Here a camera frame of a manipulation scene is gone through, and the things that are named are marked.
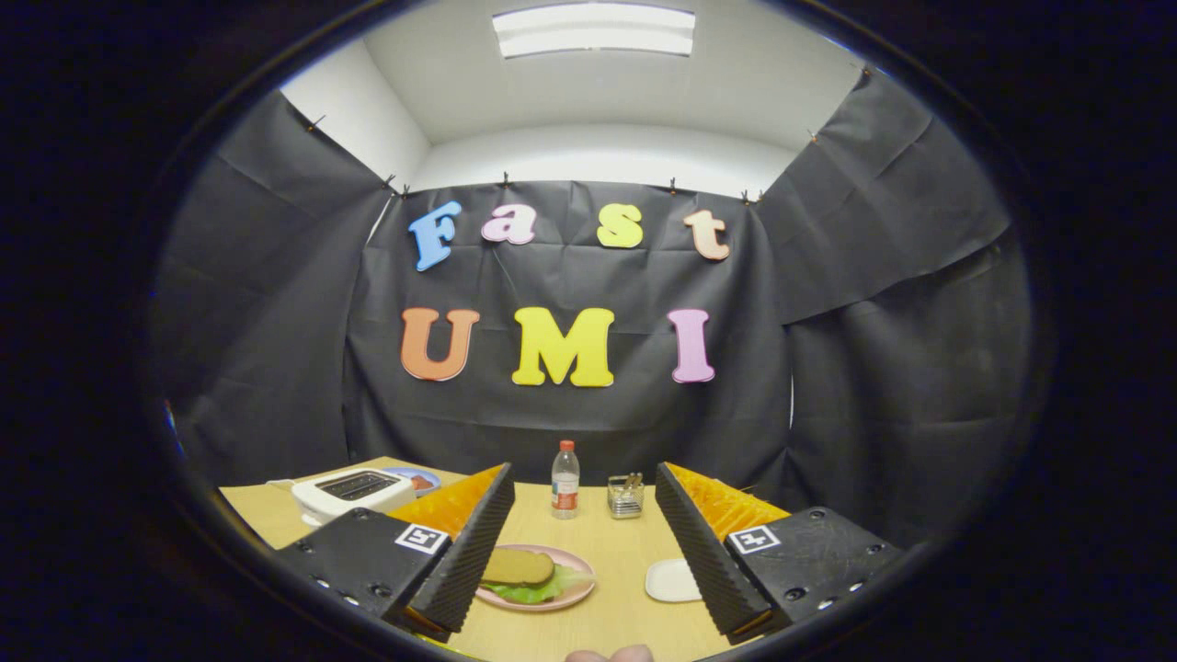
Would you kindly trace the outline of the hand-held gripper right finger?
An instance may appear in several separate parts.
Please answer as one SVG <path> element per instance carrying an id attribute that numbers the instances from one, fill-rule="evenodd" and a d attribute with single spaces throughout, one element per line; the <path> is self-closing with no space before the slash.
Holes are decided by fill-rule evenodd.
<path id="1" fill-rule="evenodd" d="M 658 466 L 654 496 L 731 646 L 827 611 L 903 552 L 832 508 L 791 514 L 673 462 Z"/>

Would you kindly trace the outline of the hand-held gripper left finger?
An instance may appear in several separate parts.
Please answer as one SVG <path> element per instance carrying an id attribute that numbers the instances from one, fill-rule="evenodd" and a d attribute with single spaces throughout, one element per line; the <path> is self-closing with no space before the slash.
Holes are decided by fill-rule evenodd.
<path id="1" fill-rule="evenodd" d="M 311 585 L 426 637 L 460 633 L 516 499 L 511 462 L 406 507 L 351 508 L 278 550 Z"/>

